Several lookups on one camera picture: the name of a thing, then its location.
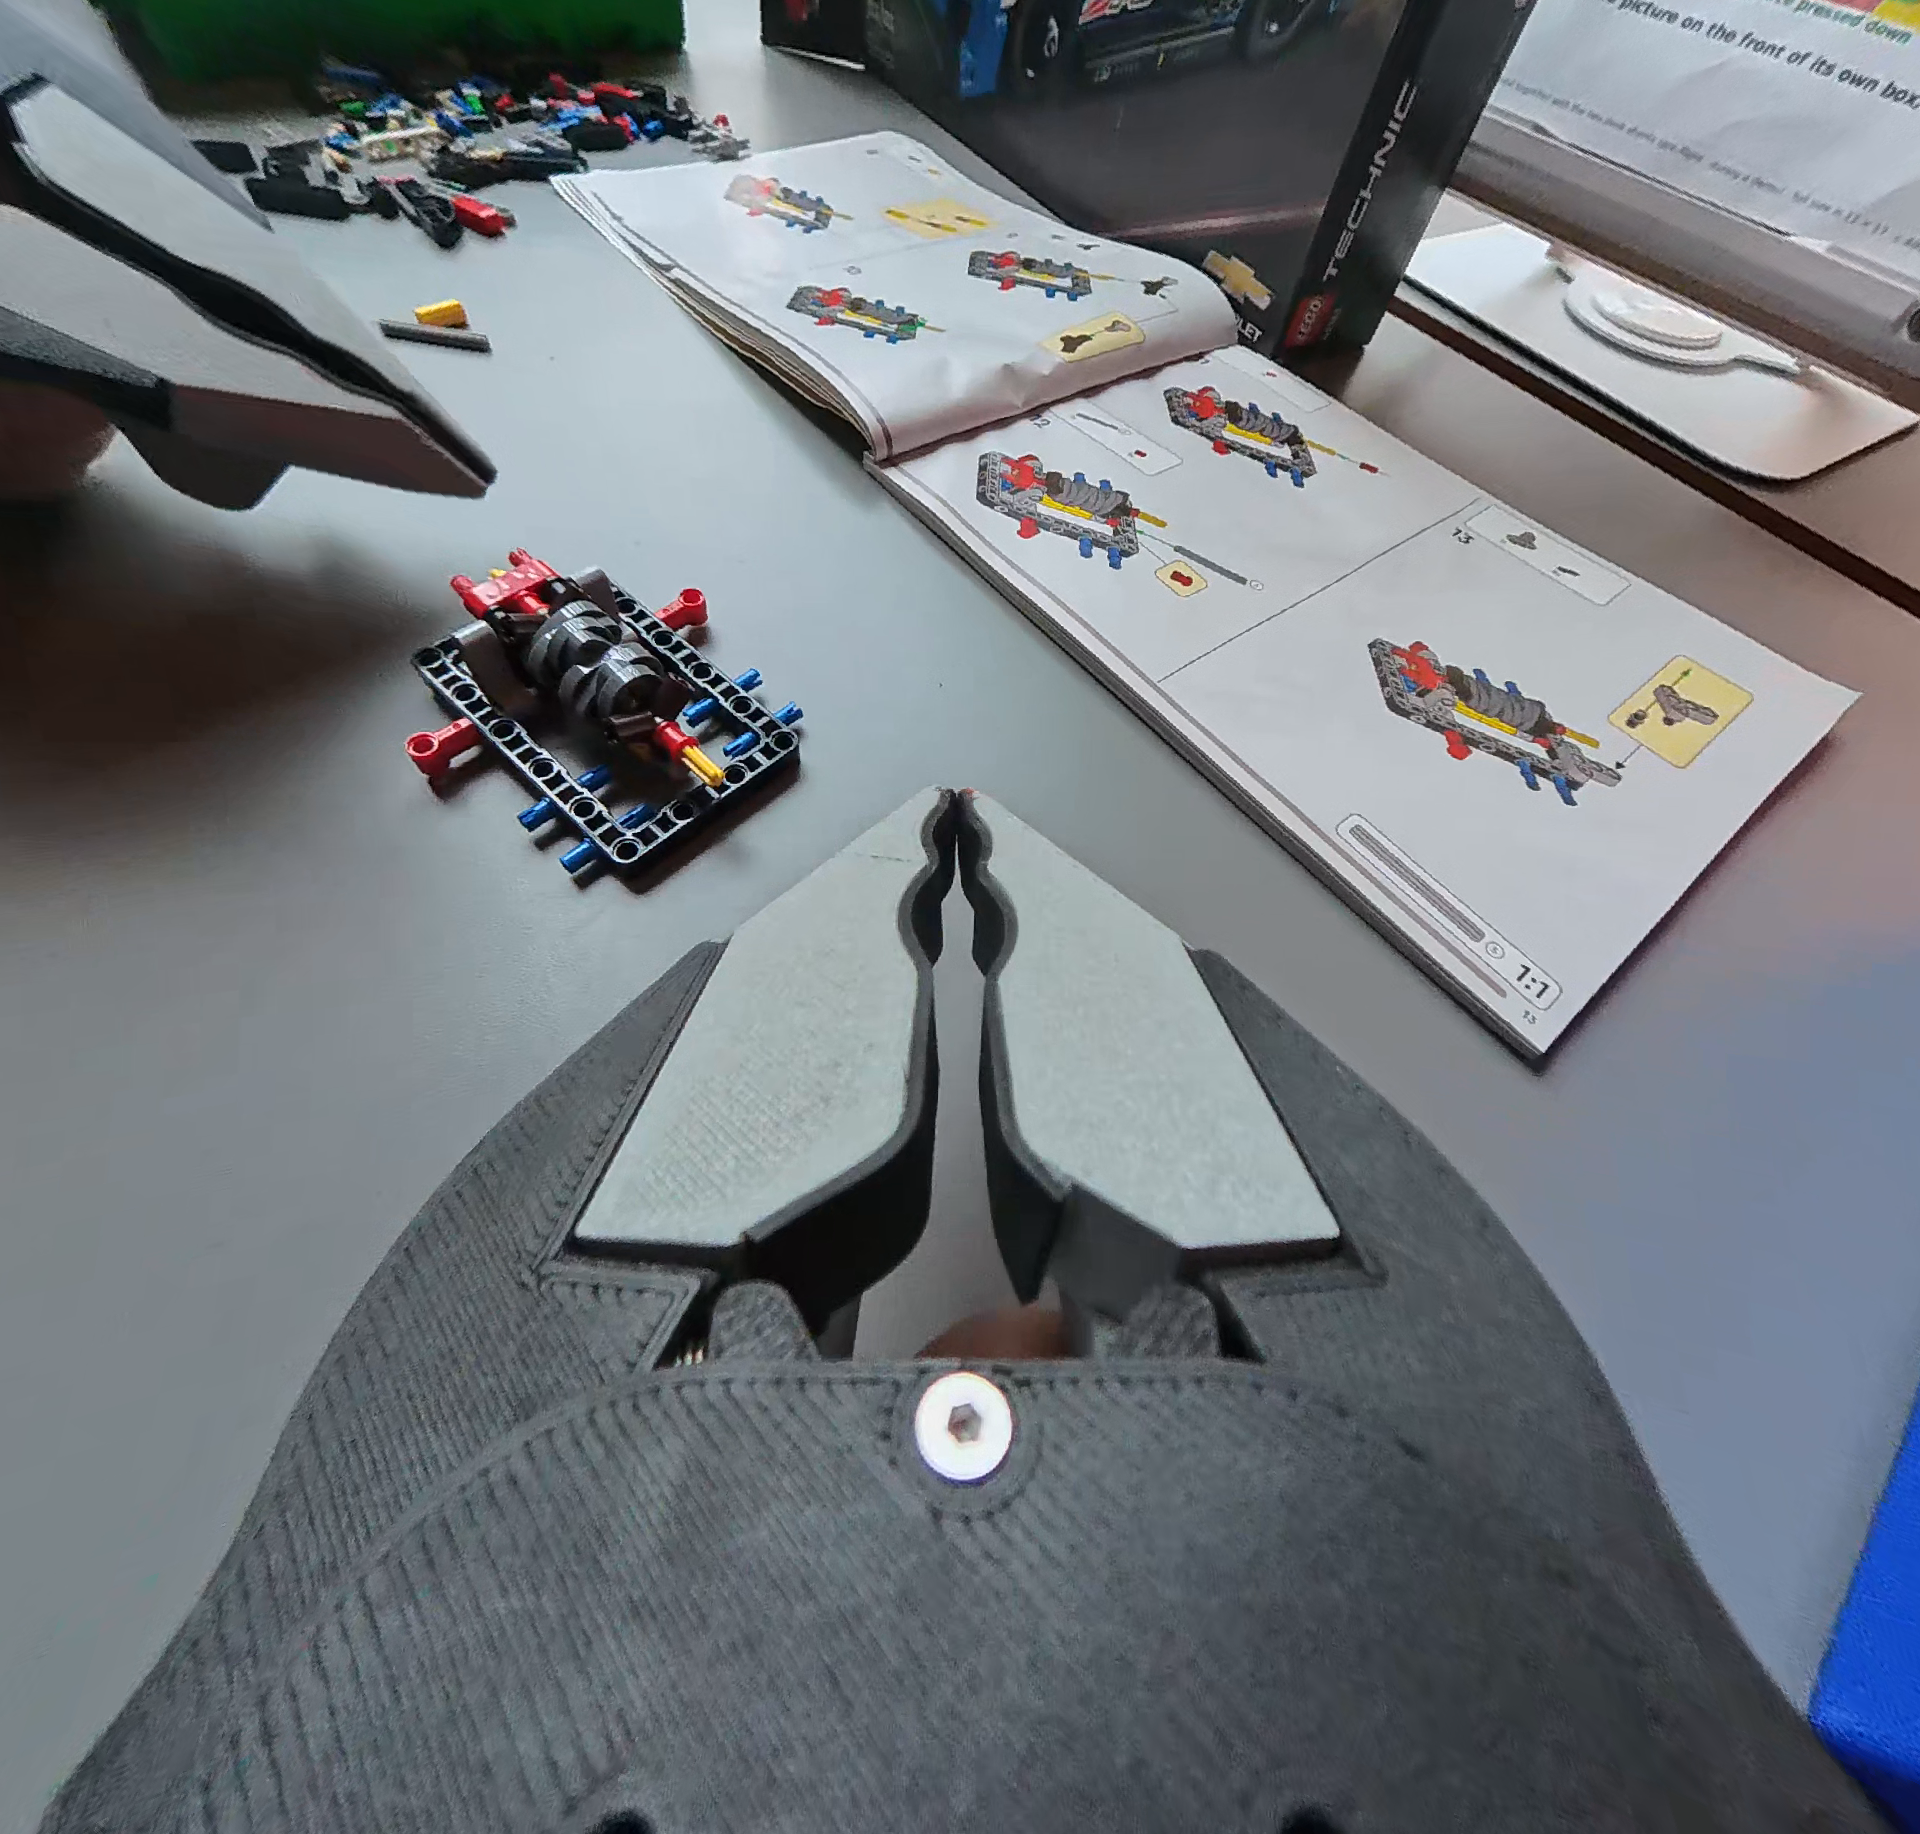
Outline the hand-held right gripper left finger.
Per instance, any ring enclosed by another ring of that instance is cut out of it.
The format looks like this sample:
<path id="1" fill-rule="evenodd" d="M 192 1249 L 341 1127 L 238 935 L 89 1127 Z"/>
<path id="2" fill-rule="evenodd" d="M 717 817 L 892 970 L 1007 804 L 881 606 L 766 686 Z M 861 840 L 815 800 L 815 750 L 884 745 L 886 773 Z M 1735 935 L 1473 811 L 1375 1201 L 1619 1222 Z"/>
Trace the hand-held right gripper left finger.
<path id="1" fill-rule="evenodd" d="M 815 1331 L 926 1232 L 954 792 L 927 785 L 710 956 L 570 1244 L 766 1281 Z"/>

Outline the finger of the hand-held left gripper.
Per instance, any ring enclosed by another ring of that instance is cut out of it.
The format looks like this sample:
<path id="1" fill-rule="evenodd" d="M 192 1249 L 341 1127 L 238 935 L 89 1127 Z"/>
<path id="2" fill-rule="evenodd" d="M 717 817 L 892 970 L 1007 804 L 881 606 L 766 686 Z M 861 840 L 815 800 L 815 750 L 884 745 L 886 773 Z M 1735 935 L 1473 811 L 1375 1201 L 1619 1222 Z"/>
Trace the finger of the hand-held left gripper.
<path id="1" fill-rule="evenodd" d="M 248 510 L 291 469 L 446 499 L 482 459 L 435 407 L 196 308 L 132 263 L 2 208 L 2 389 L 59 393 L 179 494 Z"/>
<path id="2" fill-rule="evenodd" d="M 2 95 L 2 206 L 47 220 L 112 258 L 156 273 L 196 308 L 344 372 L 397 384 L 406 410 L 451 414 L 406 374 L 374 326 L 348 308 L 273 229 L 137 145 L 62 90 L 28 83 Z M 482 459 L 482 494 L 493 461 Z"/>

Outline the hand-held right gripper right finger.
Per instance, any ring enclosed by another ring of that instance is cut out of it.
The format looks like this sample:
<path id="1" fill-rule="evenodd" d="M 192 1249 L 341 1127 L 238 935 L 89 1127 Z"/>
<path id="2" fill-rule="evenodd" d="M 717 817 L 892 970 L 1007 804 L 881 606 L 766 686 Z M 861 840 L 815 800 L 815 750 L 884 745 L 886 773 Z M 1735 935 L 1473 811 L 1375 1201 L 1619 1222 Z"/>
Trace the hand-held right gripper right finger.
<path id="1" fill-rule="evenodd" d="M 1181 933 L 1002 800 L 958 794 L 989 1220 L 1075 1350 L 1251 1355 L 1221 1281 L 1342 1232 Z"/>

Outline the black lego chassis assembly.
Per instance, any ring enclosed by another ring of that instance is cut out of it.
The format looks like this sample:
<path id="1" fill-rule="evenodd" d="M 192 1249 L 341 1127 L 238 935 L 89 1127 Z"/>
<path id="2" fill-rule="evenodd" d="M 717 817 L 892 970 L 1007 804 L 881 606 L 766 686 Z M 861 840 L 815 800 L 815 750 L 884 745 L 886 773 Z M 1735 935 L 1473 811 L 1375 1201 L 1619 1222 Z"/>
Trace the black lego chassis assembly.
<path id="1" fill-rule="evenodd" d="M 518 826 L 575 885 L 653 875 L 801 771 L 801 704 L 713 663 L 701 587 L 648 606 L 604 570 L 516 547 L 451 594 L 463 617 L 413 651 L 440 720 L 404 750 L 432 785 L 501 768 Z"/>

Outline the pile of loose lego pieces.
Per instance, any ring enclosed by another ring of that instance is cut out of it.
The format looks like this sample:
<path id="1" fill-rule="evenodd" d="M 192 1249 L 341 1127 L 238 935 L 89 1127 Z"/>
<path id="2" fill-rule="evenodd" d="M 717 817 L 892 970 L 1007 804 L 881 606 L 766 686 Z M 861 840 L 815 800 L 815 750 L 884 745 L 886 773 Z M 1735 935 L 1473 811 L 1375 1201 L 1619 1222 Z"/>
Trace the pile of loose lego pieces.
<path id="1" fill-rule="evenodd" d="M 676 143 L 713 161 L 751 148 L 729 115 L 640 75 L 575 75 L 513 65 L 511 80 L 459 69 L 394 80 L 372 65 L 321 58 L 306 118 L 287 132 L 196 134 L 192 148 L 287 220 L 397 220 L 440 250 L 505 237 L 505 186 L 579 175 L 588 156 Z"/>

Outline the open lego instruction booklet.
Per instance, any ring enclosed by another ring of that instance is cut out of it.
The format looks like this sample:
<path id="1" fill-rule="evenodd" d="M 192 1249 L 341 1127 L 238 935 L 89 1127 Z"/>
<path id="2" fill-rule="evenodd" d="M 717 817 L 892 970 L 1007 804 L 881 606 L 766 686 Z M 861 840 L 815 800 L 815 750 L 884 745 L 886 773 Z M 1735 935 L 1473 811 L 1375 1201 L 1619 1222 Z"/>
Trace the open lego instruction booklet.
<path id="1" fill-rule="evenodd" d="M 909 134 L 550 190 L 1524 1054 L 1857 701 Z"/>

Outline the black lego set box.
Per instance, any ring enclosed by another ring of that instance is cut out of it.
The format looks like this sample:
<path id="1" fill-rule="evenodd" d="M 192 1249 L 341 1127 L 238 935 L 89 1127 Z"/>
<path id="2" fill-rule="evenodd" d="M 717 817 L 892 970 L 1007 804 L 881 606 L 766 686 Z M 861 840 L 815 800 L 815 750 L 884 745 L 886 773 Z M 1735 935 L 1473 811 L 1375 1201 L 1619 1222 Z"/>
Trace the black lego set box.
<path id="1" fill-rule="evenodd" d="M 869 61 L 1289 364 L 1377 334 L 1536 0 L 866 0 Z"/>

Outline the white flat stand base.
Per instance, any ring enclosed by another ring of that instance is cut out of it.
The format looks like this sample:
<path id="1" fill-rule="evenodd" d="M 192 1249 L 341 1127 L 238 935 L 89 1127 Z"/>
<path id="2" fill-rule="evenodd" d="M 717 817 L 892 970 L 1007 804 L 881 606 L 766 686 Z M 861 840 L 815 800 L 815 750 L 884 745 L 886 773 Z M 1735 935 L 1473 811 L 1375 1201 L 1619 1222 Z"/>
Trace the white flat stand base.
<path id="1" fill-rule="evenodd" d="M 1800 483 L 1917 427 L 1910 407 L 1509 223 L 1423 237 L 1406 285 L 1734 478 Z"/>

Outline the blue plastic bin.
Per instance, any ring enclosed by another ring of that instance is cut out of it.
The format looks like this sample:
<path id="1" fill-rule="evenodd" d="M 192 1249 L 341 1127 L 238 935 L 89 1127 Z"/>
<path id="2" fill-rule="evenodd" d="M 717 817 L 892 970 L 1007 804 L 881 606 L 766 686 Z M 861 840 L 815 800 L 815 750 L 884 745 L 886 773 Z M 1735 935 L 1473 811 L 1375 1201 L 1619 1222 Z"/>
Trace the blue plastic bin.
<path id="1" fill-rule="evenodd" d="M 1810 1719 L 1899 1831 L 1917 1831 L 1917 1405 L 1890 1461 Z"/>

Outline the printed instruction sign sheet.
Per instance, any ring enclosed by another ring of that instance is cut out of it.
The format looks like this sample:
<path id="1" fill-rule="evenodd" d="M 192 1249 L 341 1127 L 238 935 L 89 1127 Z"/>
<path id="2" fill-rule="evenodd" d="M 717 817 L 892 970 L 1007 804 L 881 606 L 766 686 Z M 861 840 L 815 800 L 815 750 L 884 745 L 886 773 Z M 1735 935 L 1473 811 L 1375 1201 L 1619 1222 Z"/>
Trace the printed instruction sign sheet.
<path id="1" fill-rule="evenodd" d="M 1917 0 L 1532 0 L 1494 109 L 1917 278 Z"/>

